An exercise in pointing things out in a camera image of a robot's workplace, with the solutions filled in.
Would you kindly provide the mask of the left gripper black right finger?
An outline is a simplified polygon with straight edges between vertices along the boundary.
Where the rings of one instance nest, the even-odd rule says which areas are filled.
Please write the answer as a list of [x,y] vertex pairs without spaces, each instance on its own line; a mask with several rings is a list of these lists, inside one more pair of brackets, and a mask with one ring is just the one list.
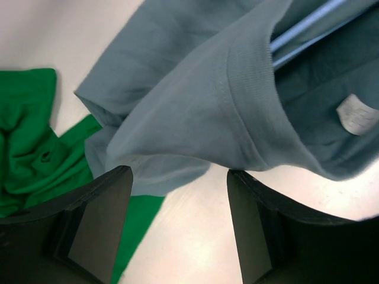
[[243,283],[377,283],[378,218],[305,206],[244,171],[227,173]]

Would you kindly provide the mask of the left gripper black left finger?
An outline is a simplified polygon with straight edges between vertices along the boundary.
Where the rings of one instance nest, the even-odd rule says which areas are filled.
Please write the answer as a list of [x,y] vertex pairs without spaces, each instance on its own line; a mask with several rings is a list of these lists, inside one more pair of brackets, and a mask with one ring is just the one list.
[[110,283],[133,184],[128,166],[1,219],[2,283]]

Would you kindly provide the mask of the blue-grey t-shirt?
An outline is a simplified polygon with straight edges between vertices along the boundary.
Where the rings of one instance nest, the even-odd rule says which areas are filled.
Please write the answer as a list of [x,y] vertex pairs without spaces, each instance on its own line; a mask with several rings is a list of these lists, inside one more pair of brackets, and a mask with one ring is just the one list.
[[291,165],[330,180],[378,156],[378,2],[144,1],[76,96],[100,123],[95,177],[130,166],[164,196],[211,164]]

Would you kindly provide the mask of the light blue wire hanger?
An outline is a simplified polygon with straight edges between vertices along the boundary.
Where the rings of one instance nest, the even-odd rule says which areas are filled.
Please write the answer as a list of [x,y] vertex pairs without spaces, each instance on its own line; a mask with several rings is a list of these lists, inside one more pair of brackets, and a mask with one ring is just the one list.
[[360,16],[375,1],[326,1],[270,43],[274,70]]

